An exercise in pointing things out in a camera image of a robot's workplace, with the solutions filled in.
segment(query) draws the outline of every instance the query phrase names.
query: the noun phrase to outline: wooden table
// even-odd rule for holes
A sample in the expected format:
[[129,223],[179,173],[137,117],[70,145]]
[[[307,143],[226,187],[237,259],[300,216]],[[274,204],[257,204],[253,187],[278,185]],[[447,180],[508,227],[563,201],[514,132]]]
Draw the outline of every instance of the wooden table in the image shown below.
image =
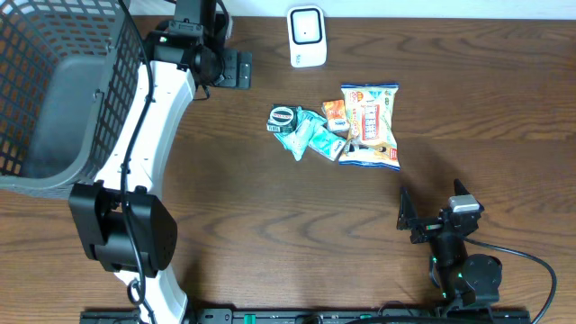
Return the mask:
[[[160,17],[140,18],[149,30]],[[229,45],[254,54],[252,89],[212,89],[180,123],[164,179],[178,221],[176,275],[195,299],[239,308],[378,307],[441,300],[427,245],[395,229],[399,188],[432,215],[459,177],[486,206],[472,237],[540,256],[558,274],[543,323],[576,317],[576,23],[327,19],[328,63],[290,66],[285,19],[238,18]],[[295,162],[266,118],[274,103],[320,111],[345,82],[400,83],[402,170]],[[86,259],[67,202],[0,194],[0,321],[77,322],[129,308]],[[498,257],[499,306],[535,316],[538,264]]]

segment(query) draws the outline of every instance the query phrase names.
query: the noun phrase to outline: teal packet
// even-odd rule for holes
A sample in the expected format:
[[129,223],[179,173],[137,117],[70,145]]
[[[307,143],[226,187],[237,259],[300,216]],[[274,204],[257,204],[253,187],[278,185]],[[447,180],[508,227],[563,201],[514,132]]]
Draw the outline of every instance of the teal packet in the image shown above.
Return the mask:
[[298,121],[296,130],[289,134],[275,133],[274,136],[280,140],[285,149],[292,152],[296,161],[300,161],[316,129],[325,124],[326,119],[315,112],[303,110],[301,107],[298,107],[296,114]]
[[322,126],[316,128],[308,146],[320,153],[324,158],[334,161],[344,148],[346,140],[328,131]]

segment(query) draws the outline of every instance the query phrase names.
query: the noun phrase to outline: orange packet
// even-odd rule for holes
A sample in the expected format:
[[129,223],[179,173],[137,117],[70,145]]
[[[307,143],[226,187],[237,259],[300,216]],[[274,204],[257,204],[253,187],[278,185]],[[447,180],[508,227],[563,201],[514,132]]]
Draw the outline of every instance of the orange packet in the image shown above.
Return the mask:
[[348,131],[350,123],[346,118],[346,107],[344,100],[325,102],[322,104],[322,111],[328,120],[328,130],[333,132]]

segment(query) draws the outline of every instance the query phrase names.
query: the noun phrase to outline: white wall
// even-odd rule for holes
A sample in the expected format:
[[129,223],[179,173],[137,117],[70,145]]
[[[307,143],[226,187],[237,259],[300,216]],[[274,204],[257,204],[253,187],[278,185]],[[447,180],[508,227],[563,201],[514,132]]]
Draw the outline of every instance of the white wall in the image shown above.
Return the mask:
[[[318,5],[327,17],[576,19],[576,0],[224,0],[236,16],[285,16]],[[174,13],[164,0],[132,0],[133,14]]]

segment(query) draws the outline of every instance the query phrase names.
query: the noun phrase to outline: plastic crate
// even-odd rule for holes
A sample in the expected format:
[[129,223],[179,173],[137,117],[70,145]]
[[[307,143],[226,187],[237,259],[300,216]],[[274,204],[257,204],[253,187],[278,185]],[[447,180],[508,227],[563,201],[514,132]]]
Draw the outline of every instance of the plastic crate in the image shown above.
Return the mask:
[[115,0],[0,0],[0,189],[93,182],[134,98],[136,37]]

